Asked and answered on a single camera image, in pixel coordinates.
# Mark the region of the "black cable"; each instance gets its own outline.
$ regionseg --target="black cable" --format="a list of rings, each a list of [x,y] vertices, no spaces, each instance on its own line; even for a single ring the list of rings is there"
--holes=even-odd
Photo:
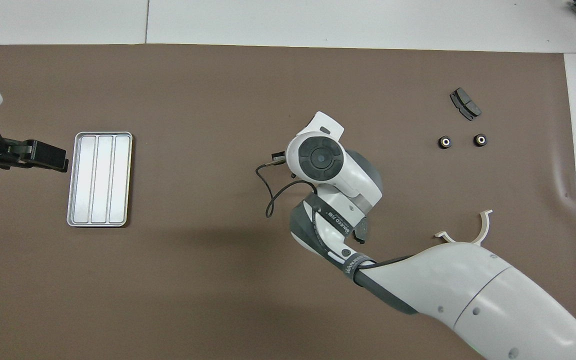
[[[261,164],[258,167],[256,167],[256,169],[254,169],[254,173],[259,177],[259,179],[261,179],[261,181],[263,182],[263,184],[265,185],[266,189],[268,189],[268,194],[270,194],[270,201],[268,202],[268,205],[265,207],[265,217],[270,218],[273,216],[274,212],[275,212],[275,200],[277,200],[277,198],[279,198],[279,196],[286,191],[286,189],[288,189],[289,187],[292,187],[293,185],[296,184],[300,184],[300,183],[304,183],[304,184],[308,184],[311,188],[312,191],[317,194],[317,187],[315,187],[315,185],[311,182],[308,182],[306,180],[295,180],[291,183],[289,183],[288,185],[282,187],[279,191],[277,191],[277,194],[273,195],[273,191],[270,189],[270,185],[268,184],[268,182],[266,181],[266,179],[259,173],[259,171],[267,166],[270,165],[279,165],[279,164],[283,164],[283,162],[268,162],[266,164]]]

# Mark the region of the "black strap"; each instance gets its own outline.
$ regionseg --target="black strap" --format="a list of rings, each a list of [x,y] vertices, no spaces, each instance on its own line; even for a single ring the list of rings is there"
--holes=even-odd
[[[361,263],[365,262],[366,260],[371,260],[374,262],[374,260],[365,253],[355,252],[345,260],[341,266],[341,271],[343,271],[343,274],[348,276],[348,278],[354,282],[357,268],[359,268],[359,265],[361,265]]]
[[[305,202],[318,212],[322,218],[326,219],[339,233],[343,234],[343,237],[347,237],[353,232],[354,227],[317,194],[310,193],[306,197]]]

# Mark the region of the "brown mat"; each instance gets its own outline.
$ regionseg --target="brown mat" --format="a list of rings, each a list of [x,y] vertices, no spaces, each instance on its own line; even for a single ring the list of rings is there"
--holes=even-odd
[[[462,87],[483,115],[468,121]],[[576,182],[561,54],[233,47],[0,46],[0,131],[68,150],[134,135],[130,221],[66,224],[70,173],[0,170],[0,359],[479,359],[440,322],[389,308],[272,219],[254,168],[317,110],[380,171],[377,260],[446,230],[576,317]],[[473,145],[485,133],[489,144]],[[452,137],[441,150],[437,139]],[[265,169],[274,189],[285,166]]]

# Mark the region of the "metal tray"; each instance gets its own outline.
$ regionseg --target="metal tray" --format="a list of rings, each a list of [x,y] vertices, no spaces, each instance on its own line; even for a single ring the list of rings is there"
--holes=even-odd
[[[126,223],[132,155],[130,132],[80,132],[75,136],[68,225],[118,227]]]

